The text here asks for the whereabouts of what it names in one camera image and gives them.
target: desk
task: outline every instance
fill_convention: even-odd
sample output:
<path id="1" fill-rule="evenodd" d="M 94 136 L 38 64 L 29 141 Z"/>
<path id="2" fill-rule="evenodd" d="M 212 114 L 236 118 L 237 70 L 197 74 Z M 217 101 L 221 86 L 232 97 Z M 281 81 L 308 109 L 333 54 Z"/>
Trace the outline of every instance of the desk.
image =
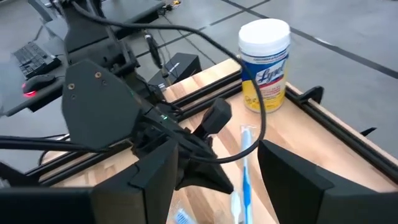
<path id="1" fill-rule="evenodd" d="M 168 101 L 176 100 L 237 70 L 239 70 L 239 66 L 235 62 L 232 60 L 224 61 L 172 85 L 164 92 L 164 95 Z M 228 101 L 233 110 L 233 117 L 226 127 L 214 136 L 213 141 L 213 149 L 219 157 L 227 157 L 240 151 L 240 125 L 251 124 L 259 126 L 260 123 L 260 115 L 247 110 L 243 106 L 242 94 L 237 94 L 229 98 Z M 317 105 L 317 107 L 363 141 L 366 141 L 385 158 L 398 164 L 397 159 L 384 152 L 347 124 L 344 124 L 326 109 L 320 105 Z M 199 113 L 182 122 L 181 126 L 194 129 L 200 123 L 202 116 L 203 113 Z M 266 139 L 325 169 L 375 191 L 392 192 L 398 190 L 398 185 L 287 99 L 279 110 L 267 115 Z M 262 183 L 256 154 L 254 152 L 249 156 L 253 187 L 254 223 L 278 223 L 266 188 Z M 51 160 L 59 155 L 59 152 L 48 153 L 45 160 Z M 125 169 L 135 161 L 137 159 L 127 149 L 58 183 L 55 187 L 96 185 Z M 235 186 L 240 186 L 243 169 L 242 162 L 237 161 L 223 164 L 222 166 L 232 183 Z M 170 207 L 171 212 L 174 212 L 177 207 L 183 207 L 198 223 L 232 223 L 230 195 L 213 190 L 196 186 L 185 187 L 174 193 L 172 206 Z"/>

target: gray floor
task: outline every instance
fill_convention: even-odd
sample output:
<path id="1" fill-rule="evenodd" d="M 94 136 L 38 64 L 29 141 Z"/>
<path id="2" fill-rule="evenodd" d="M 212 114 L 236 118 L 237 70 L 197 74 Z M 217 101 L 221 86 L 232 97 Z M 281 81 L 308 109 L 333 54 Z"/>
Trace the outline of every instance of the gray floor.
<path id="1" fill-rule="evenodd" d="M 398 2 L 182 2 L 180 7 L 167 14 L 172 23 L 201 29 L 233 52 L 238 51 L 237 33 L 243 24 L 264 16 L 287 21 L 296 30 L 292 34 L 289 82 L 301 90 L 315 85 L 324 86 L 326 92 L 322 104 L 328 110 L 358 131 L 377 127 L 369 138 L 398 157 L 398 103 L 394 100 L 398 96 L 398 80 L 385 72 L 388 69 L 391 73 L 398 71 Z M 242 6 L 249 10 L 242 11 Z M 0 21 L 0 61 L 6 61 L 10 52 L 34 37 L 40 21 L 37 13 L 22 0 L 2 6 Z M 168 21 L 161 18 L 154 23 L 167 24 Z M 203 68 L 227 58 L 197 36 L 189 35 L 187 39 L 203 53 L 195 49 L 188 40 L 181 38 L 177 31 L 161 31 L 164 41 L 157 31 L 153 30 L 152 33 L 159 44 L 171 42 L 167 45 L 171 55 L 177 52 L 198 54 Z M 333 51 L 333 47 L 322 46 L 314 37 L 342 50 L 336 52 Z M 147 51 L 142 37 L 129 37 L 128 41 L 137 55 Z M 157 72 L 148 54 L 140 57 L 139 62 L 142 65 L 139 72 L 145 78 L 149 79 Z M 375 66 L 372 66 L 375 63 L 381 68 L 376 70 Z M 13 117 L 0 119 L 0 134 L 44 136 L 66 131 L 59 100 L 36 113 L 21 111 Z M 0 159 L 20 170 L 36 166 L 38 157 L 39 152 L 0 150 Z"/>

